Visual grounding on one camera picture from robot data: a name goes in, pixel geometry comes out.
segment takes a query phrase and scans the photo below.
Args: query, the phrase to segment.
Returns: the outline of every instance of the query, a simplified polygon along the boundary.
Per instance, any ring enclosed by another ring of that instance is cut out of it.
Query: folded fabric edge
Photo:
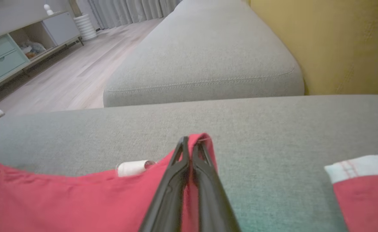
[[[378,155],[344,160],[325,166],[324,169],[332,184],[361,176],[378,175]]]

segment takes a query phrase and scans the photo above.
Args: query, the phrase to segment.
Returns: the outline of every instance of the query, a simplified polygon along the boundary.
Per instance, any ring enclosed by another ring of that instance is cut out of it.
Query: yellow fabric
[[[301,66],[306,94],[378,94],[378,0],[251,0]]]

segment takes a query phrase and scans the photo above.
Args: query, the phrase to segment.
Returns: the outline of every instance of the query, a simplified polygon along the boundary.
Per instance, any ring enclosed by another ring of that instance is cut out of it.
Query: white figurine
[[[46,10],[47,15],[53,15],[53,10],[50,9],[50,6],[48,4],[45,4],[44,9]]]

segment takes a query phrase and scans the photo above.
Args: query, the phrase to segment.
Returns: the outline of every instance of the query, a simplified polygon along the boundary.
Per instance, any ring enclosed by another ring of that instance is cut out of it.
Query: ribbed white planter
[[[80,31],[83,41],[89,41],[98,37],[88,14],[74,18],[74,22]]]

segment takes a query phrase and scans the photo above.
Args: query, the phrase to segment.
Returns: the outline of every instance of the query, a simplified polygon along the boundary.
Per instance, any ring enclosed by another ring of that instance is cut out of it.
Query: cabinet top
[[[45,19],[48,19],[48,18],[54,17],[54,16],[56,16],[56,15],[63,14],[63,13],[66,13],[66,12],[67,12],[67,11],[58,11],[58,12],[55,12],[54,14],[49,15],[49,16],[47,16],[47,17],[44,17],[44,18],[42,18],[42,19],[39,19],[39,20],[33,21],[33,22],[29,23],[29,24],[26,24],[26,25],[23,25],[23,26],[21,26],[21,27],[14,28],[14,29],[12,29],[12,30],[10,30],[10,31],[4,32],[4,33],[0,34],[0,37],[3,36],[3,35],[5,35],[5,34],[9,34],[9,33],[12,32],[12,31],[15,31],[15,30],[18,30],[18,29],[20,29],[20,28],[26,27],[26,26],[28,26],[28,25],[32,25],[32,24],[35,24],[35,23],[41,22],[41,21],[43,21],[43,20],[45,20]]]

